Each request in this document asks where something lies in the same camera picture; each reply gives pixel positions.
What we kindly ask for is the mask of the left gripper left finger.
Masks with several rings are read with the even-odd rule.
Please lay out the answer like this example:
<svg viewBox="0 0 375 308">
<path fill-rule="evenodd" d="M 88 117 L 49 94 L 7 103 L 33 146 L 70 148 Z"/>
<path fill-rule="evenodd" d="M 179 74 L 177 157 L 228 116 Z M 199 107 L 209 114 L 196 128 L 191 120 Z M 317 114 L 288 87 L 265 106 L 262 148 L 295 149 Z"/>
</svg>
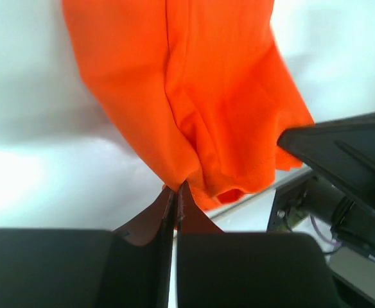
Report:
<svg viewBox="0 0 375 308">
<path fill-rule="evenodd" d="M 149 207 L 116 229 L 126 306 L 168 306 L 174 224 L 175 193 L 167 187 Z"/>
</svg>

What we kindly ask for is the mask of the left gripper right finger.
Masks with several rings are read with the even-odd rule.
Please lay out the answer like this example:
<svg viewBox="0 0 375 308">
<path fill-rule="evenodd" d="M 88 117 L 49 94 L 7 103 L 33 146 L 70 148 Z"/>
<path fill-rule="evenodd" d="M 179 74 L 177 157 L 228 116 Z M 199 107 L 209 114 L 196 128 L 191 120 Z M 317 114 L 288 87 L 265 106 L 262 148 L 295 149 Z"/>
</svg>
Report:
<svg viewBox="0 0 375 308">
<path fill-rule="evenodd" d="M 198 207 L 185 181 L 178 191 L 178 234 L 222 234 L 223 231 Z"/>
</svg>

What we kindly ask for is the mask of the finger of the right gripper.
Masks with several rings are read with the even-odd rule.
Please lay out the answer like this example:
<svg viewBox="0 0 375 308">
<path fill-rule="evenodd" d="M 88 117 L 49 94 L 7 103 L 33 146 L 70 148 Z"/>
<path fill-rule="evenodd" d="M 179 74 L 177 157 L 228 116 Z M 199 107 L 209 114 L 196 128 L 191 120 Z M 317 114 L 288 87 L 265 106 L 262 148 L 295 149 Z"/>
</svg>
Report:
<svg viewBox="0 0 375 308">
<path fill-rule="evenodd" d="M 375 113 L 287 129 L 277 144 L 375 217 Z"/>
</svg>

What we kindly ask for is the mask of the orange t shirt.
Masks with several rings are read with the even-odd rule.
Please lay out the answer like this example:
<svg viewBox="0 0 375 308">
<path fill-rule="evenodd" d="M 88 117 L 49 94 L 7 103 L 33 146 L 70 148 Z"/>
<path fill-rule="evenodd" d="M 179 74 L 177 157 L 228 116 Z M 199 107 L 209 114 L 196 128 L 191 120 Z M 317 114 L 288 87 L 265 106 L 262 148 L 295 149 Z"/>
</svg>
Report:
<svg viewBox="0 0 375 308">
<path fill-rule="evenodd" d="M 275 44 L 272 1 L 63 1 L 80 76 L 169 187 L 213 210 L 301 166 L 277 140 L 313 119 Z"/>
</svg>

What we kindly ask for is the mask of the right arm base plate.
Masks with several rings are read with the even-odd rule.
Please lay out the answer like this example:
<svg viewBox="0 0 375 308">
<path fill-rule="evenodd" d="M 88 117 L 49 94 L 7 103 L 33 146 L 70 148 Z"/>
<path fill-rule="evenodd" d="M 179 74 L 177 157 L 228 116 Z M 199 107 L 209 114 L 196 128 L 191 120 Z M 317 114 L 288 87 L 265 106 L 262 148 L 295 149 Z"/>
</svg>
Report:
<svg viewBox="0 0 375 308">
<path fill-rule="evenodd" d="M 375 261 L 375 218 L 312 171 L 277 187 L 266 230 L 294 232 L 305 219 L 324 255 L 349 248 Z"/>
</svg>

